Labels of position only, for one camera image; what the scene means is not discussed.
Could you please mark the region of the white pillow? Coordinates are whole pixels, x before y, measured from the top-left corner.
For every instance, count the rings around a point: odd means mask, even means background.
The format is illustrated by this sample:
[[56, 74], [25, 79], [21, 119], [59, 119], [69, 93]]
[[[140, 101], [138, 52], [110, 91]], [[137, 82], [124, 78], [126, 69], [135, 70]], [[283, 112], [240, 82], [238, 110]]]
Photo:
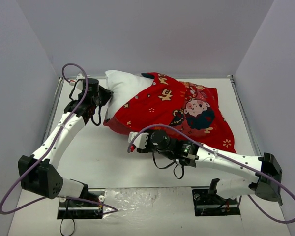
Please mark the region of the white pillow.
[[113, 92], [105, 119], [111, 119], [123, 105], [153, 83], [153, 79], [117, 70], [108, 70], [105, 76], [107, 89]]

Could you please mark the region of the red printed pillowcase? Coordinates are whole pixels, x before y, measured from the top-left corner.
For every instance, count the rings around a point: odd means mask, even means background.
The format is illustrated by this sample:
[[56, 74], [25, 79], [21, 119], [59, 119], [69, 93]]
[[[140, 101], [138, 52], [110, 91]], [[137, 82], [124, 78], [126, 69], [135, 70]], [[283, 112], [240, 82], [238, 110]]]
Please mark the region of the red printed pillowcase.
[[158, 72], [139, 76], [153, 79], [147, 89], [123, 105], [104, 125], [128, 135], [160, 124], [170, 137], [182, 139], [180, 131], [210, 147], [234, 153], [235, 138], [219, 110], [216, 88], [182, 82]]

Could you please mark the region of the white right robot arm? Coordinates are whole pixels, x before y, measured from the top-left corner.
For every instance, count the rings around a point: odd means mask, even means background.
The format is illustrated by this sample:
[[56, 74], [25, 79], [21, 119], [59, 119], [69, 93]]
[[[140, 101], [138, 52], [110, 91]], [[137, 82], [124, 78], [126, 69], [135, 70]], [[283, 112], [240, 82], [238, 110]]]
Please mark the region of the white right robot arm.
[[153, 153], [165, 156], [182, 168], [211, 168], [233, 174], [234, 177], [228, 180], [217, 177], [211, 181], [208, 197], [214, 203], [250, 194], [266, 201], [282, 202], [280, 183], [283, 171], [273, 154], [235, 154], [171, 138], [164, 130], [153, 131], [148, 143]]

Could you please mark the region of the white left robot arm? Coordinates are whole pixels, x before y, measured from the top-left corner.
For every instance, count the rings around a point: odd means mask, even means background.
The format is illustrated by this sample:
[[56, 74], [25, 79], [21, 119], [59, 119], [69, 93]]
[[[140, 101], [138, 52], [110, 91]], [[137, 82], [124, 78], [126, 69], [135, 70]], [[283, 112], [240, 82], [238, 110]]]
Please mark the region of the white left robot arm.
[[71, 198], [79, 206], [89, 200], [88, 185], [77, 180], [63, 178], [57, 171], [59, 162], [74, 137], [93, 121], [113, 93], [99, 84], [99, 80], [81, 79], [82, 91], [64, 109], [57, 126], [31, 155], [23, 155], [18, 161], [21, 187], [42, 197]]

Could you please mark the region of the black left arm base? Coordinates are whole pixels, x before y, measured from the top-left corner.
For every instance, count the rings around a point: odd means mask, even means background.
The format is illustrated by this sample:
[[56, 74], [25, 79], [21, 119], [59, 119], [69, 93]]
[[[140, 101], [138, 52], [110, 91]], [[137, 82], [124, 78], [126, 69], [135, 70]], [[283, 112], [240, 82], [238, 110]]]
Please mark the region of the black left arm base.
[[103, 206], [94, 203], [60, 198], [57, 219], [102, 219]]

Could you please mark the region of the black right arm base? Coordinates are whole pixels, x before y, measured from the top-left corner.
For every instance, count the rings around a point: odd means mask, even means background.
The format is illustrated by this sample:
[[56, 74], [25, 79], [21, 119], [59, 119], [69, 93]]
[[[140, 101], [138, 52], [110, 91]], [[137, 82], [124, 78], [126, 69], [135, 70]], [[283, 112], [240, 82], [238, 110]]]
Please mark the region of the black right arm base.
[[216, 194], [209, 194], [208, 187], [191, 189], [196, 217], [240, 215], [237, 197], [224, 199]]

